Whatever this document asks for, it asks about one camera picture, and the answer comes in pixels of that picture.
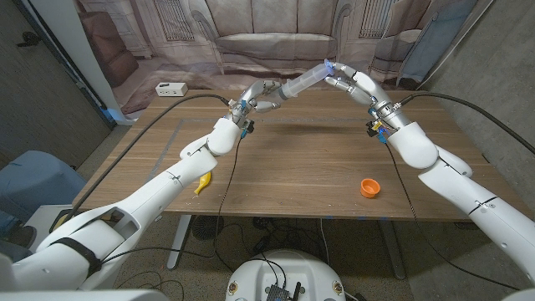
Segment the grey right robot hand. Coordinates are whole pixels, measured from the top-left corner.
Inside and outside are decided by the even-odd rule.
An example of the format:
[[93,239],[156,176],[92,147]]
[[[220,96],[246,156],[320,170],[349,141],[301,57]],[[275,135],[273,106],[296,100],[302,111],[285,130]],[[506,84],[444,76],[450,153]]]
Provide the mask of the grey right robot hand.
[[391,129],[398,130],[410,124],[410,120],[395,106],[381,86],[367,74],[342,63],[331,63],[334,72],[342,72],[344,78],[326,76],[325,82],[346,92],[356,103],[366,105],[375,120],[380,120]]

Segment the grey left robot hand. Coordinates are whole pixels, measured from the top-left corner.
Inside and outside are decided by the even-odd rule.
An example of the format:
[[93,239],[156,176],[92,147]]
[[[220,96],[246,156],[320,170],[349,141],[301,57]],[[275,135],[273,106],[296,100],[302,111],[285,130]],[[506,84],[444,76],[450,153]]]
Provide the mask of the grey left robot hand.
[[257,105],[257,98],[271,94],[281,86],[280,82],[273,80],[258,80],[242,92],[234,105],[229,105],[229,112],[225,118],[231,120],[238,127],[243,127],[247,115]]

